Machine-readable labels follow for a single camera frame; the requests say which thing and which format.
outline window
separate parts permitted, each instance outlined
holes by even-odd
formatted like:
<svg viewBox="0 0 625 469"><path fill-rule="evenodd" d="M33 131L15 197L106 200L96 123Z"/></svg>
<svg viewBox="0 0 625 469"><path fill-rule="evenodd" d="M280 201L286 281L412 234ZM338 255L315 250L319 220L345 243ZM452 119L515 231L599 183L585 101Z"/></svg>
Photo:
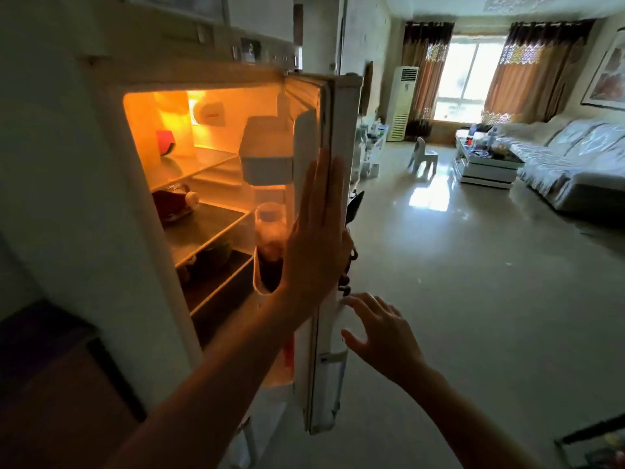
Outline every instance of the window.
<svg viewBox="0 0 625 469"><path fill-rule="evenodd" d="M454 36L449 44L434 120L480 123L504 36Z"/></svg>

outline curtain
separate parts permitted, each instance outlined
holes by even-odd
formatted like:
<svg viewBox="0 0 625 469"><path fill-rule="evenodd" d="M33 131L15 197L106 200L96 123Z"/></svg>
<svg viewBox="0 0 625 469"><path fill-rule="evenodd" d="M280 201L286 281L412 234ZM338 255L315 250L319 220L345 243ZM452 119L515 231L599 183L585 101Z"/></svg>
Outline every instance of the curtain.
<svg viewBox="0 0 625 469"><path fill-rule="evenodd" d="M406 23L401 65L418 67L406 137L427 136L445 65L453 23Z"/></svg>
<svg viewBox="0 0 625 469"><path fill-rule="evenodd" d="M513 23L482 123L547 122L564 110L594 20Z"/></svg>

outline air conditioner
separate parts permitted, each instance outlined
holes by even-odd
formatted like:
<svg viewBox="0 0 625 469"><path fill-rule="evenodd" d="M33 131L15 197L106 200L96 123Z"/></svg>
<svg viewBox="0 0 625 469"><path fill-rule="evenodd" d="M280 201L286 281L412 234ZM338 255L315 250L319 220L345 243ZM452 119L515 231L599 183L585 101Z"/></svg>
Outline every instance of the air conditioner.
<svg viewBox="0 0 625 469"><path fill-rule="evenodd" d="M403 141L404 139L418 71L418 67L407 65L395 68L387 115L389 134L386 141Z"/></svg>

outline ceiling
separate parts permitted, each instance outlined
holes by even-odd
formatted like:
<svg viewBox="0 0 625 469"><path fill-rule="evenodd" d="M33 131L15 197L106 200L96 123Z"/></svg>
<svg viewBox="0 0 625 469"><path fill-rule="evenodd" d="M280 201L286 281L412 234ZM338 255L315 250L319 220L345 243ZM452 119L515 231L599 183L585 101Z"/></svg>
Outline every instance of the ceiling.
<svg viewBox="0 0 625 469"><path fill-rule="evenodd" d="M569 19L609 16L625 10L625 0L386 0L395 16L569 15Z"/></svg>

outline tiled floor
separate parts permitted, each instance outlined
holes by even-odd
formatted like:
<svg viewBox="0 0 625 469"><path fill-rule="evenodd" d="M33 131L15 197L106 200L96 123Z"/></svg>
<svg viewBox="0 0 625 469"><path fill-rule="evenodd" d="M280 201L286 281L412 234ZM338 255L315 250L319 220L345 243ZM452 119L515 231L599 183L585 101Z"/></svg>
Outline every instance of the tiled floor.
<svg viewBox="0 0 625 469"><path fill-rule="evenodd" d="M625 265L523 183L460 185L454 151L415 182L389 144L352 230L353 289L402 310L427 360L505 431L558 467L551 440L625 411ZM353 316L351 328L362 329ZM329 433L287 410L263 468L458 467L420 408L355 355Z"/></svg>

